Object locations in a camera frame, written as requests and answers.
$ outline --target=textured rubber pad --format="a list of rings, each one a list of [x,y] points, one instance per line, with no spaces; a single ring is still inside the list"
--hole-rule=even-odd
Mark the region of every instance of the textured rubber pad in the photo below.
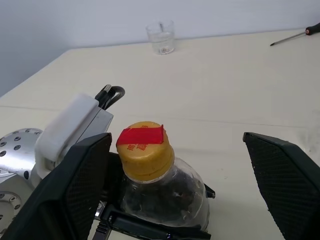
[[[255,178],[286,240],[320,239],[320,168],[298,146],[245,133]]]

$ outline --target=white wall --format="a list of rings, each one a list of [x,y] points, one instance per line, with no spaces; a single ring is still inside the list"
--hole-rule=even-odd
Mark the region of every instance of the white wall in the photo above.
[[[66,49],[145,42],[160,19],[178,38],[305,28],[320,0],[0,0],[0,96]]]

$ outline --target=white table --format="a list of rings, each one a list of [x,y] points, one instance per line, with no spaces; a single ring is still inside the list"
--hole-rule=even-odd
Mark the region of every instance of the white table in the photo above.
[[[125,97],[109,109],[113,142],[132,123],[164,124],[175,154],[216,191],[212,240],[282,240],[242,136],[301,142],[311,111],[319,108],[320,35],[269,47],[298,32],[181,40],[165,56],[147,43],[67,51],[0,98],[0,136],[44,129],[78,93],[95,96],[105,84],[122,86]],[[129,237],[113,232],[110,239]]]

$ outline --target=screwdriver shaft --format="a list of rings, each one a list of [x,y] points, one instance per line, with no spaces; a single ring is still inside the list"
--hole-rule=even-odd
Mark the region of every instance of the screwdriver shaft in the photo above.
[[[305,34],[306,34],[306,32],[304,31],[304,32],[299,33],[299,34],[297,34],[297,35],[288,37],[288,38],[286,38],[286,39],[283,39],[283,40],[280,40],[280,41],[276,41],[276,42],[272,43],[270,46],[274,46],[274,45],[277,45],[277,44],[281,44],[281,43],[283,43],[283,42],[285,42],[285,41],[288,41],[288,40],[290,40],[290,39],[294,39],[294,38],[296,38],[296,37],[299,37],[299,36],[305,35]]]

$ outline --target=yellow bottle cap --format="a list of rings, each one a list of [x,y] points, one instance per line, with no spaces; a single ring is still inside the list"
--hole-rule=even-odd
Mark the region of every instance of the yellow bottle cap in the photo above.
[[[141,121],[128,128],[159,127],[161,126],[155,122]],[[137,181],[151,181],[161,177],[169,170],[175,159],[175,153],[165,130],[161,144],[121,144],[117,145],[116,149],[125,174]]]

